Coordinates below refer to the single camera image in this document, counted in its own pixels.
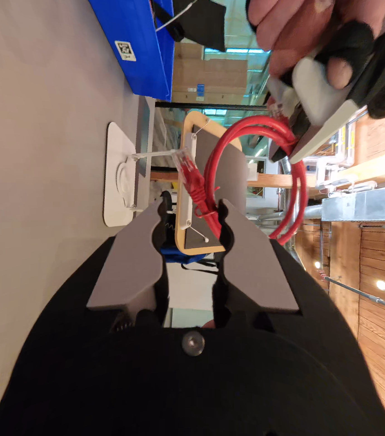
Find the white board stand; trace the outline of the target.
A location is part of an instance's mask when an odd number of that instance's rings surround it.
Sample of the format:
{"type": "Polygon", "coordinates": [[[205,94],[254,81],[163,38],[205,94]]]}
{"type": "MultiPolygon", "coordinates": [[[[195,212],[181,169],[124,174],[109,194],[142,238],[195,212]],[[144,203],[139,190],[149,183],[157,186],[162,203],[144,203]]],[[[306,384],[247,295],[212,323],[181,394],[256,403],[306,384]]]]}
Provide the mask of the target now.
{"type": "Polygon", "coordinates": [[[194,163],[196,134],[187,134],[186,139],[186,149],[137,153],[123,130],[115,122],[108,124],[102,214],[106,226],[126,226],[135,212],[143,211],[135,202],[135,172],[139,160],[171,156],[179,172],[186,158],[194,163]]]}

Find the large cardboard box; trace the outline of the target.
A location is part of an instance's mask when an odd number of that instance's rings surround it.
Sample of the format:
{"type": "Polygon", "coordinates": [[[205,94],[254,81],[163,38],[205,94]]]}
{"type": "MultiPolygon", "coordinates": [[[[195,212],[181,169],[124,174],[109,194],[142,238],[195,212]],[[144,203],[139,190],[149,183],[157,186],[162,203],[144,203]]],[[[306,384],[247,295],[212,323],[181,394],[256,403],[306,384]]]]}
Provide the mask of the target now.
{"type": "Polygon", "coordinates": [[[172,102],[240,105],[248,84],[247,60],[203,56],[203,46],[175,43],[172,102]]]}

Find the black fabric panel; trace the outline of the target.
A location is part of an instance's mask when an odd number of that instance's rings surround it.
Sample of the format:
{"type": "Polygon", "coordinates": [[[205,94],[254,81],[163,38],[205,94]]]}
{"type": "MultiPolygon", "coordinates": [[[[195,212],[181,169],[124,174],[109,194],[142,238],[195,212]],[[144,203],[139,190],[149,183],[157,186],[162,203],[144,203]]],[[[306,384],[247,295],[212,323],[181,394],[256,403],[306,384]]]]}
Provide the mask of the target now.
{"type": "Polygon", "coordinates": [[[211,0],[174,0],[173,24],[181,35],[206,48],[225,52],[225,15],[227,7],[211,0]]]}

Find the blue plastic bin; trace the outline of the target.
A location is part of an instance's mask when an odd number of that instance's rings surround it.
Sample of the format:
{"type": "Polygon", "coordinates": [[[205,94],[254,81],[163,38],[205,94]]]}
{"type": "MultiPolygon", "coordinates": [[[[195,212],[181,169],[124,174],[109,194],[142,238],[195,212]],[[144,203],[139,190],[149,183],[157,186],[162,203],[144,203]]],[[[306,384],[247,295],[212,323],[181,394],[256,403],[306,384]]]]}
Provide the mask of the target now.
{"type": "Polygon", "coordinates": [[[172,100],[175,41],[148,0],[90,0],[135,95],[172,100]]]}

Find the black pole with round disc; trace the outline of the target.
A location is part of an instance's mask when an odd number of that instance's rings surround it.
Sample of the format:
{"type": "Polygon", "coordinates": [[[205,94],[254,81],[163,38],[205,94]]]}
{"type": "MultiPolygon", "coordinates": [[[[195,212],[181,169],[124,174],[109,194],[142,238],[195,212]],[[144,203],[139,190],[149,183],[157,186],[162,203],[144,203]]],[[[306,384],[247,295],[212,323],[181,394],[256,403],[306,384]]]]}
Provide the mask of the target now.
{"type": "Polygon", "coordinates": [[[266,106],[257,105],[239,105],[239,104],[216,104],[216,103],[180,103],[180,102],[166,102],[156,101],[156,107],[167,109],[218,109],[218,110],[235,110],[235,111],[253,111],[262,112],[267,111],[266,106]]]}

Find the blue jacket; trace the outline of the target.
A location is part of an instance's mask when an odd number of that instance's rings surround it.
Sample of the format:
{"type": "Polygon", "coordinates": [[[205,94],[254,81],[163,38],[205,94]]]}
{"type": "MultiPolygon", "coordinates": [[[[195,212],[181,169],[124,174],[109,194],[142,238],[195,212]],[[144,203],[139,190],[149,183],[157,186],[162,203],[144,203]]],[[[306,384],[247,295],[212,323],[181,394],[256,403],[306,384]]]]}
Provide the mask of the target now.
{"type": "Polygon", "coordinates": [[[165,263],[191,264],[196,263],[206,257],[206,254],[187,255],[182,253],[176,247],[162,247],[161,254],[165,259],[165,263]]]}

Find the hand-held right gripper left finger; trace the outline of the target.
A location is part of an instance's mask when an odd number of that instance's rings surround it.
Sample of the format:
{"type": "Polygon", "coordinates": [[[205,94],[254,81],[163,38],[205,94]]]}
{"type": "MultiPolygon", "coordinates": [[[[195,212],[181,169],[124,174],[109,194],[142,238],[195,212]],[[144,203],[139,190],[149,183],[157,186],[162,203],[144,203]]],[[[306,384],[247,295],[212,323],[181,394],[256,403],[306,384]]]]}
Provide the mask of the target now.
{"type": "Polygon", "coordinates": [[[163,199],[149,205],[120,230],[113,241],[91,296],[90,310],[155,310],[156,282],[163,275],[163,259],[152,240],[163,199]]]}

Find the rectangular metal duct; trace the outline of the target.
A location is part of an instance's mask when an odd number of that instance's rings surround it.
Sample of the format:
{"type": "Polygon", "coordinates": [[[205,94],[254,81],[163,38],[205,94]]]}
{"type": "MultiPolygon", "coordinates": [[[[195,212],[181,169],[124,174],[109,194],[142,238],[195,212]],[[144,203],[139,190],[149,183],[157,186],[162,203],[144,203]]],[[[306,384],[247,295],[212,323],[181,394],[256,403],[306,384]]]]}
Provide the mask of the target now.
{"type": "Polygon", "coordinates": [[[385,188],[324,199],[322,221],[385,221],[385,188]]]}

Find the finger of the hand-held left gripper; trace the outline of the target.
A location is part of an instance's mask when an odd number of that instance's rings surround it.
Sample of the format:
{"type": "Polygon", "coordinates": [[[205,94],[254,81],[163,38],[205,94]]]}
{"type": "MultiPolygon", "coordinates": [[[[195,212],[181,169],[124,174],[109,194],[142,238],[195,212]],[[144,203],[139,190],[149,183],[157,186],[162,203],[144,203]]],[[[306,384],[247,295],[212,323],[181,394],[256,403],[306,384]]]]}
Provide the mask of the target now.
{"type": "Polygon", "coordinates": [[[285,156],[290,156],[290,159],[297,157],[299,160],[308,157],[362,109],[361,106],[358,106],[353,100],[349,99],[326,119],[322,125],[314,125],[308,119],[300,102],[292,107],[290,116],[284,114],[284,109],[286,108],[283,103],[277,102],[276,99],[269,99],[269,111],[272,118],[288,127],[290,133],[295,138],[295,144],[289,153],[277,145],[275,140],[272,140],[269,147],[269,160],[272,162],[280,161],[285,156]]]}
{"type": "Polygon", "coordinates": [[[272,117],[288,127],[299,140],[312,139],[312,102],[277,78],[269,78],[267,108],[272,117]]]}

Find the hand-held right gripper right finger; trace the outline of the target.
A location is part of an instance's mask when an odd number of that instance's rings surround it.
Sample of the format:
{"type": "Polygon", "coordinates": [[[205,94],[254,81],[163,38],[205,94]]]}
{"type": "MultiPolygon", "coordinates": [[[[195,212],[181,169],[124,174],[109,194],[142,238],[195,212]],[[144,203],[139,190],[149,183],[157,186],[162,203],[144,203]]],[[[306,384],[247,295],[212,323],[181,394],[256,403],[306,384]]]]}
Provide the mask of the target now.
{"type": "Polygon", "coordinates": [[[269,237],[227,199],[218,204],[220,275],[231,312],[297,312],[291,287],[269,237]]]}

